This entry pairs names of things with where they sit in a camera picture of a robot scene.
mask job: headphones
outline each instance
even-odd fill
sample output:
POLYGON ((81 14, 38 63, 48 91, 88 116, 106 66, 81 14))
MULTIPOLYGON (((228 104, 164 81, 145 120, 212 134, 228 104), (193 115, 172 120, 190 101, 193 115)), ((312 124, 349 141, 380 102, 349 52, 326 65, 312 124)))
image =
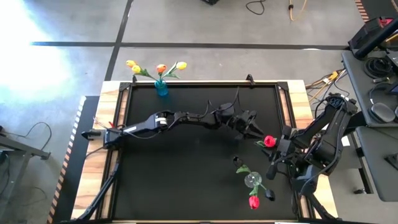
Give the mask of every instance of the headphones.
POLYGON ((378 123, 390 123, 393 121, 398 121, 398 106, 393 111, 384 103, 374 103, 372 99, 372 93, 374 90, 385 90, 390 86, 391 85, 388 83, 379 83, 369 92, 369 98, 372 103, 372 107, 369 109, 369 115, 378 123))

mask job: clear glass vase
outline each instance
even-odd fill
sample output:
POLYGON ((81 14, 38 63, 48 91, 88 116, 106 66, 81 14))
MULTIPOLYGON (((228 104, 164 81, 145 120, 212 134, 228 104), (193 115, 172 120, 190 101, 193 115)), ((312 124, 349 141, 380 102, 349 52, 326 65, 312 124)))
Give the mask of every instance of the clear glass vase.
POLYGON ((156 80, 155 88, 159 96, 167 96, 167 94, 169 94, 169 91, 167 89, 167 84, 164 80, 156 80))

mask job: glass vase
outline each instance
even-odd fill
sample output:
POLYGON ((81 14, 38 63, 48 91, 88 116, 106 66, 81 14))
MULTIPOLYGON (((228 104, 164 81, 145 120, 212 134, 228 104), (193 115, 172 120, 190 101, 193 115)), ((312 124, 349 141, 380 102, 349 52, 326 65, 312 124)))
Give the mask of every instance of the glass vase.
POLYGON ((167 94, 169 94, 169 91, 167 90, 167 84, 164 80, 156 80, 155 88, 159 96, 167 96, 167 94))

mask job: concrete floor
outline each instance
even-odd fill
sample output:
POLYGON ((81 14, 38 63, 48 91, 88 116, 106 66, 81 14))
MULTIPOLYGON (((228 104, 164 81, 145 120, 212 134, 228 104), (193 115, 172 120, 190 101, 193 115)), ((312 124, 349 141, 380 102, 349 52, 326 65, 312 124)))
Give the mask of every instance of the concrete floor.
MULTIPOLYGON (((290 22, 288 1, 268 0, 262 16, 251 14, 248 1, 220 0, 208 6, 199 0, 134 0, 123 42, 346 45, 363 25, 350 0, 308 0, 296 22, 290 22)), ((295 1, 300 6, 303 1, 295 1)), ((113 47, 35 47, 29 42, 114 42, 127 0, 26 0, 7 3, 0 13, 6 43, 1 50, 0 124, 12 133, 26 133, 47 122, 53 137, 47 161, 33 158, 24 175, 10 223, 44 223, 67 149, 80 96, 99 95, 113 47), (7 21, 15 18, 16 25, 7 21), (30 206, 23 203, 41 200, 30 206)), ((259 5, 251 6, 254 10, 259 5)), ((155 65, 188 62, 183 80, 302 79, 306 83, 342 68, 339 50, 127 48, 118 53, 112 80, 130 80, 127 59, 155 70, 155 65)), ((339 87, 354 96, 348 77, 339 87)), ((47 137, 39 128, 29 139, 40 147, 47 137)), ((398 203, 382 203, 377 195, 352 195, 361 186, 359 174, 347 170, 331 176, 340 217, 345 220, 395 223, 398 203)))

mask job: desk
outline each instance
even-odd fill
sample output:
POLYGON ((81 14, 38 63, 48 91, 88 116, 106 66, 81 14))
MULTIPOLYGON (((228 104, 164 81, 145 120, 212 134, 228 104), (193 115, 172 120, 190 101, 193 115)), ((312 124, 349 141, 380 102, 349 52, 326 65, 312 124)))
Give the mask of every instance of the desk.
MULTIPOLYGON (((375 56, 385 56, 385 53, 376 53, 375 56)), ((386 154, 398 152, 398 128, 394 128, 397 123, 380 124, 370 117, 368 114, 368 109, 371 106, 369 91, 374 87, 372 78, 365 74, 364 62, 354 58, 351 52, 343 52, 342 57, 362 110, 360 114, 363 114, 366 122, 363 125, 368 126, 358 127, 356 132, 376 190, 381 200, 398 202, 398 194, 395 190, 398 186, 398 171, 384 160, 386 154)), ((395 96, 386 96, 381 91, 374 92, 374 99, 390 108, 395 108, 398 102, 395 96)))
MULTIPOLYGON (((256 81, 256 82, 275 82, 275 81, 256 81)), ((298 128, 307 127, 313 120, 310 105, 308 103, 307 94, 305 91, 305 85, 302 80, 289 80, 289 95, 292 102, 293 113, 298 128)), ((118 100, 120 82, 104 82, 101 90, 101 95, 99 98, 99 103, 96 111, 96 118, 99 122, 104 124, 108 121, 112 121, 115 114, 116 102, 118 100)), ((122 122, 124 119, 124 108, 126 107, 126 97, 122 96, 121 109, 119 110, 119 120, 122 122)), ((287 103, 283 100, 283 113, 285 114, 285 119, 287 124, 290 124, 289 111, 287 110, 287 103)), ((95 129, 100 129, 97 124, 93 126, 95 129)), ((95 140, 89 143, 87 153, 99 148, 102 145, 102 141, 95 140)), ((95 195, 98 193, 101 183, 103 180, 103 172, 105 166, 107 153, 105 150, 99 151, 89 157, 83 166, 83 171, 81 174, 80 184, 78 187, 78 192, 76 195, 75 205, 73 208, 72 218, 79 217, 87 208, 87 206, 94 199, 95 195)), ((107 217, 109 206, 110 206, 110 191, 104 200, 103 210, 101 211, 101 217, 107 217)), ((319 199, 320 203, 331 213, 333 216, 337 217, 337 211, 335 203, 333 200, 333 195, 330 189, 330 183, 328 177, 321 175, 318 181, 318 188, 315 192, 315 196, 319 199)), ((306 209, 305 199, 302 198, 301 201, 303 208, 303 215, 309 217, 309 211, 306 209)), ((136 222, 137 220, 128 220, 127 222, 136 222)))

